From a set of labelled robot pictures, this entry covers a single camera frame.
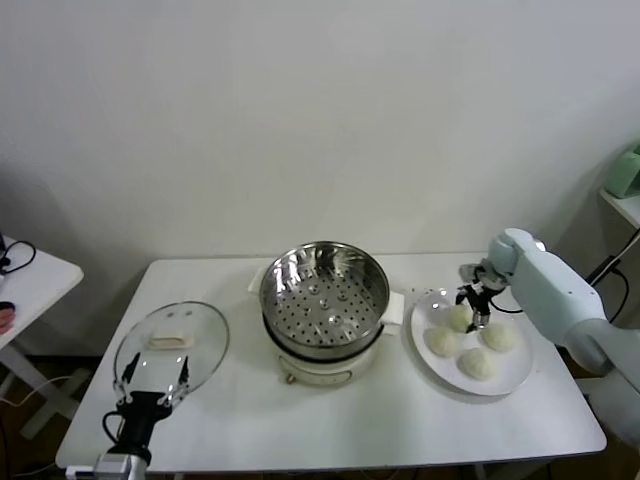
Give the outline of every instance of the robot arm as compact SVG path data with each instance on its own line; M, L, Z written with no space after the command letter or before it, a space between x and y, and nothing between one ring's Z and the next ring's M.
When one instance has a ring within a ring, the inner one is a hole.
M457 301L469 301L477 328L489 321L485 303L508 285L543 336L585 369L605 375L591 405L614 433L640 446L640 334L609 324L600 296L585 280L517 229L494 238L488 257L463 265L460 275L465 285Z

